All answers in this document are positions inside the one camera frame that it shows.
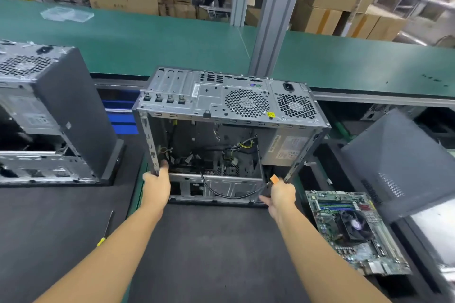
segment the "plastic bag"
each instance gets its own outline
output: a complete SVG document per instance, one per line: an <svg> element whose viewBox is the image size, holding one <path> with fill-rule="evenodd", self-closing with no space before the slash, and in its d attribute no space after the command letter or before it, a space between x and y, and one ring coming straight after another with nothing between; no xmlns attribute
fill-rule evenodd
<svg viewBox="0 0 455 303"><path fill-rule="evenodd" d="M44 19L51 21L75 21L75 22L86 22L92 18L95 14L86 11L75 10L70 7L52 7L50 9L41 12L41 16Z"/></svg>

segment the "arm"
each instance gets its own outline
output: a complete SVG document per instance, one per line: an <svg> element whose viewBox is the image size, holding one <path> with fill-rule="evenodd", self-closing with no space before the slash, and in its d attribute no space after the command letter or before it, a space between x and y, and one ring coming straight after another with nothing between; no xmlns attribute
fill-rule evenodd
<svg viewBox="0 0 455 303"><path fill-rule="evenodd" d="M145 173L141 207L36 303L120 302L169 199L168 164Z"/></svg>
<svg viewBox="0 0 455 303"><path fill-rule="evenodd" d="M313 303L390 303L377 288L339 256L295 206L295 188L282 180L271 197L259 197L269 206L300 280Z"/></svg>

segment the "hand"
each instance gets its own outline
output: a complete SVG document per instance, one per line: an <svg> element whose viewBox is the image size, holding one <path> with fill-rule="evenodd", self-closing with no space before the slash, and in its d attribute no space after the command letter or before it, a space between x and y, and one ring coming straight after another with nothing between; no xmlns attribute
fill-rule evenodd
<svg viewBox="0 0 455 303"><path fill-rule="evenodd" d="M268 206L268 212L278 222L282 211L295 207L295 187L284 183L282 179L272 186L271 197L259 195L259 199Z"/></svg>
<svg viewBox="0 0 455 303"><path fill-rule="evenodd" d="M158 211L162 214L171 194L171 183L169 182L169 164L162 160L159 176L150 172L144 173L144 186L142 188L141 208L149 211Z"/></svg>

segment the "cpu fan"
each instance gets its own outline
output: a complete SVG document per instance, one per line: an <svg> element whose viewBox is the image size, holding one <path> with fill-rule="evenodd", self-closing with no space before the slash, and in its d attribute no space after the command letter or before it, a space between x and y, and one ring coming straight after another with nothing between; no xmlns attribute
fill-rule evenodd
<svg viewBox="0 0 455 303"><path fill-rule="evenodd" d="M361 212L340 211L337 224L345 243L360 244L373 238L373 232Z"/></svg>

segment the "human forearm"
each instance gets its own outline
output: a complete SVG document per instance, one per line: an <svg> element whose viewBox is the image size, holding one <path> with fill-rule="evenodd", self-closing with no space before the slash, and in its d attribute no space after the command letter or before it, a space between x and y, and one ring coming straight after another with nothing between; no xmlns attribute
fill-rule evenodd
<svg viewBox="0 0 455 303"><path fill-rule="evenodd" d="M330 247L294 206L278 212L277 225L313 303L390 301Z"/></svg>
<svg viewBox="0 0 455 303"><path fill-rule="evenodd" d="M161 213L139 208L36 302L120 302Z"/></svg>

